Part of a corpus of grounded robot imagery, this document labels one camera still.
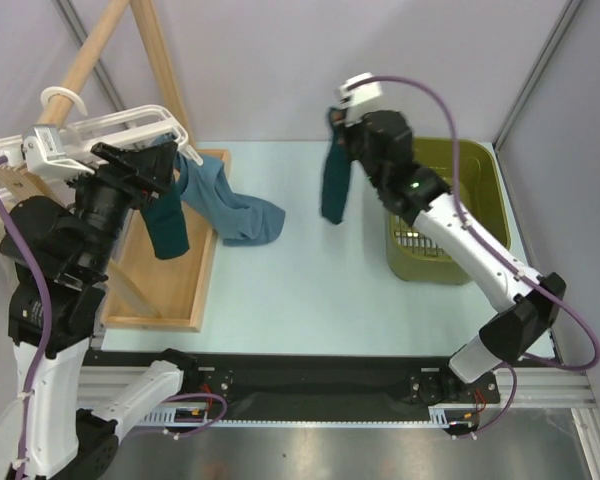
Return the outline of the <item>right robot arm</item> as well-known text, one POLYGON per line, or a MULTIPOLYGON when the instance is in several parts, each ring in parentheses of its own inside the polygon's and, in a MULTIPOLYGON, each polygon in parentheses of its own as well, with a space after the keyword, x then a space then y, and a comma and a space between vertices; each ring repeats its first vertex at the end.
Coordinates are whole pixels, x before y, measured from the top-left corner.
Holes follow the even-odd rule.
POLYGON ((452 187, 417 161, 405 117, 391 110, 354 123, 333 117, 337 145, 363 167, 384 207, 433 240, 479 286, 495 316, 455 352, 441 376, 443 393, 464 401, 477 380, 512 364, 554 324, 566 291, 556 273, 541 275, 520 262, 461 203, 452 187))

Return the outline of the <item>green sock with reindeer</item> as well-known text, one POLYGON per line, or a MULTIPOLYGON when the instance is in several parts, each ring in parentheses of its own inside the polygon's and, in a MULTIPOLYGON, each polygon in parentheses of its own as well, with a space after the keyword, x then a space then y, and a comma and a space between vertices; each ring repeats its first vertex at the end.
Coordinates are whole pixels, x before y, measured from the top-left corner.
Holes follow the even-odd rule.
POLYGON ((320 213, 332 225, 339 225, 343 221, 350 188, 351 160, 343 132, 343 111, 330 107, 326 121, 331 137, 323 166, 320 213))

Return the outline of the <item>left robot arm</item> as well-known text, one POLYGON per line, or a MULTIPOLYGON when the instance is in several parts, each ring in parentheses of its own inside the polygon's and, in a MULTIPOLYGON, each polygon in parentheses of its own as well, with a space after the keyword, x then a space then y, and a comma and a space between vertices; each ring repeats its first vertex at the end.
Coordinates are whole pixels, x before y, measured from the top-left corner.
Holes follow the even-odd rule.
POLYGON ((126 217, 164 196, 173 181, 174 141, 143 149, 99 142, 100 159, 68 182, 72 207, 35 195, 5 218, 0 252, 16 267, 8 308, 19 378, 27 395, 22 466, 11 479, 97 479, 121 441, 157 405, 200 388, 196 359, 167 349, 106 404, 77 405, 79 374, 104 299, 105 270, 126 217))

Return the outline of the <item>white plastic clip hanger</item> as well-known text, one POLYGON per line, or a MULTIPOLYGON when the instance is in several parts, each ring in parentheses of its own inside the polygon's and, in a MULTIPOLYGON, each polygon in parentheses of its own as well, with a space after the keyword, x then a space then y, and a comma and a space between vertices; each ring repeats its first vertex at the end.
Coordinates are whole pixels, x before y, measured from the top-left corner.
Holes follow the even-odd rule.
MULTIPOLYGON (((177 143, 178 150, 182 150, 187 146, 194 149, 190 144, 188 133, 176 119, 175 115, 167 108, 153 104, 134 107, 104 116, 87 117, 58 129, 69 157, 92 168, 95 168, 100 163, 90 153, 92 146, 98 142, 104 142, 115 147, 140 146, 161 135, 169 134, 177 143)), ((0 147, 5 147, 11 143, 18 143, 23 134, 0 138, 0 147)), ((0 172, 21 174, 24 171, 28 171, 25 166, 8 166, 7 158, 6 162, 0 165, 0 172)), ((41 178, 51 187, 64 182, 41 178)), ((27 178, 18 177, 14 180, 0 180, 0 207, 8 211, 13 208, 16 201, 36 196, 40 193, 41 190, 35 187, 32 181, 27 178)))

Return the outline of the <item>blue sock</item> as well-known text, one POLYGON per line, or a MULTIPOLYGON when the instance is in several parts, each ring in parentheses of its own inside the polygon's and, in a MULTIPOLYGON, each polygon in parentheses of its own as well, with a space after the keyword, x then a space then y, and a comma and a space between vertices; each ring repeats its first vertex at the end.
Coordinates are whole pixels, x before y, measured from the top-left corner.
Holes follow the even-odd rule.
POLYGON ((264 246, 280 237, 285 210, 268 200, 234 192, 219 158, 187 146, 176 152, 173 166, 180 200, 209 222, 225 246, 264 246))

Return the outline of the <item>dark green sock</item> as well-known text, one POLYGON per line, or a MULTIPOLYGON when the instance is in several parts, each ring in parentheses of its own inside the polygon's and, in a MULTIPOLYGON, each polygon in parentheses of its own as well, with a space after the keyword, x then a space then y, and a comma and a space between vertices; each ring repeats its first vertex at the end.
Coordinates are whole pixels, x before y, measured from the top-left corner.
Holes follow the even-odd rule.
POLYGON ((182 203, 174 184, 166 194, 143 207, 140 214, 157 259, 171 260, 189 251, 182 203))

